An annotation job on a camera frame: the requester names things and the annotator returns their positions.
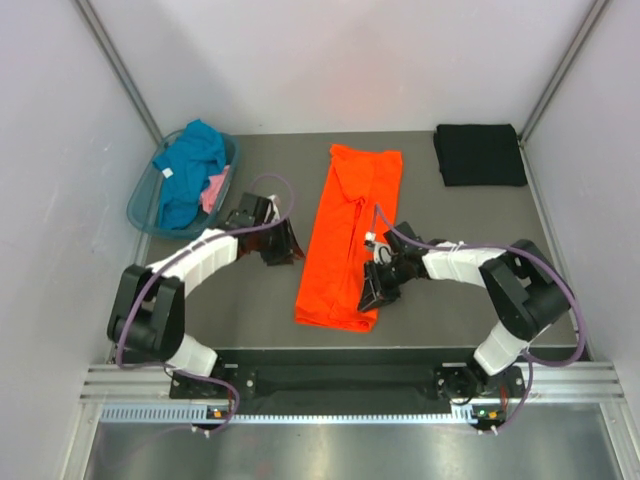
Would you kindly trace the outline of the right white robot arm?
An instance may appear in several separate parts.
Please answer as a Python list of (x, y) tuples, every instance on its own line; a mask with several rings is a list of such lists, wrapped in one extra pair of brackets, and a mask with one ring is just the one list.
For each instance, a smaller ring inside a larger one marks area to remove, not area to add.
[(462, 242), (424, 243), (406, 222), (384, 233), (365, 234), (373, 258), (364, 264), (364, 285), (357, 306), (369, 312), (401, 297), (401, 286), (414, 279), (454, 281), (486, 290), (497, 323), (476, 348), (466, 380), (476, 394), (487, 396), (504, 380), (530, 344), (567, 312), (568, 290), (537, 246), (522, 240), (510, 248), (470, 247)]

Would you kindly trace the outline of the orange t shirt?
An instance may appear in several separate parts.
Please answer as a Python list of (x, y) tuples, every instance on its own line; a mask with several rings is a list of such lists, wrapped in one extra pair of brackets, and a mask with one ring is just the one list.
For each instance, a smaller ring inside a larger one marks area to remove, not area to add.
[(365, 236), (381, 237), (373, 220), (380, 206), (391, 221), (398, 208), (403, 175), (399, 151), (366, 152), (345, 145), (330, 148), (330, 165), (319, 201), (295, 302), (298, 324), (370, 332), (376, 309), (360, 312), (364, 264), (372, 259)]

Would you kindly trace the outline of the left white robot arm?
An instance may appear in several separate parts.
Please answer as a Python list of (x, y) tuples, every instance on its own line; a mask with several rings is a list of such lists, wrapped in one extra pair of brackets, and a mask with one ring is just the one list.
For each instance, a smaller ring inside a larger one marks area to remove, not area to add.
[(226, 387), (218, 354), (186, 333), (186, 300), (205, 280), (256, 252), (268, 266), (304, 258), (291, 223), (275, 195), (245, 193), (239, 207), (215, 228), (163, 260), (133, 264), (122, 273), (107, 326), (116, 363), (131, 354), (140, 365), (164, 365), (192, 375), (205, 396)]

